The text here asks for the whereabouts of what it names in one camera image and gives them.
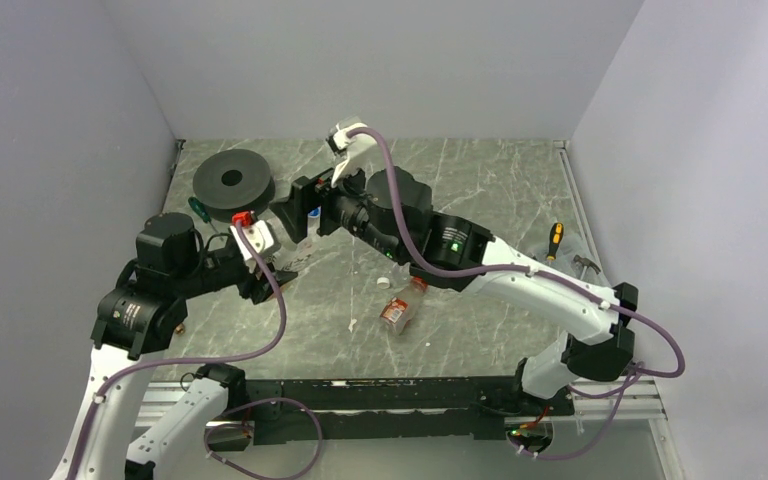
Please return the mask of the green fruit tea bottle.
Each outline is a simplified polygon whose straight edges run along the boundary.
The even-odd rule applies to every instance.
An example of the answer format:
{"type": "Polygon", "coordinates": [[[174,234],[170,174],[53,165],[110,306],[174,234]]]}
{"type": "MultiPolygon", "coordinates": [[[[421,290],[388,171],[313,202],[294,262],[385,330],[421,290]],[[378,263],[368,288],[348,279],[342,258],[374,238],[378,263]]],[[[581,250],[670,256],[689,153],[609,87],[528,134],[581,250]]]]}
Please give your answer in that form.
{"type": "Polygon", "coordinates": [[[277,232],[281,249],[273,255],[273,265],[277,270],[302,272],[307,268],[316,250],[316,221],[309,220],[307,235],[299,243],[293,243],[283,232],[277,232]]]}

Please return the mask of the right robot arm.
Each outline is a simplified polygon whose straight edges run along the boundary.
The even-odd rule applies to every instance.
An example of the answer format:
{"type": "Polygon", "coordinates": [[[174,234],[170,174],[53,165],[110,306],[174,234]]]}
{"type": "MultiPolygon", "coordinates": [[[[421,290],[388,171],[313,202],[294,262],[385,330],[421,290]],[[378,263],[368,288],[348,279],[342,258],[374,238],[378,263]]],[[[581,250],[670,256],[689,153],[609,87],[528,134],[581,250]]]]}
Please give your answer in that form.
{"type": "Polygon", "coordinates": [[[308,216],[319,210],[317,233],[344,229],[435,288],[487,295],[554,322],[561,336],[540,354],[523,359],[511,388],[517,411],[534,415],[549,399],[578,379],[618,379],[634,356],[634,334],[617,306],[632,306],[618,290],[591,286],[517,251],[487,228],[465,218],[436,212],[431,188],[397,168],[398,203],[390,197],[383,171],[358,172],[334,181],[328,169],[314,178],[299,177],[271,211],[295,243],[309,234],[308,216]],[[410,256],[395,219],[403,209],[409,237],[421,257],[410,256]]]}

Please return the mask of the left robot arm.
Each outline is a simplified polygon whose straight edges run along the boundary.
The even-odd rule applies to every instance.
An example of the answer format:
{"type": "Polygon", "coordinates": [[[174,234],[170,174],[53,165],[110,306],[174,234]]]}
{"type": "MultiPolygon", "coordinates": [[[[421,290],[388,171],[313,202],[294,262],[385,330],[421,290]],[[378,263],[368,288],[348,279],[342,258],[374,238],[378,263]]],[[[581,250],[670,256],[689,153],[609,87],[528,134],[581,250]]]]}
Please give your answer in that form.
{"type": "Polygon", "coordinates": [[[211,249],[184,213],[148,219],[136,255],[97,307],[87,386],[57,479],[160,479],[189,437],[212,419],[232,420],[251,408],[239,357],[195,358],[193,380],[152,427],[134,427],[155,370],[185,320],[190,299],[230,286],[253,303],[280,288],[270,255],[279,250],[272,226],[250,212],[236,216],[211,249]]]}

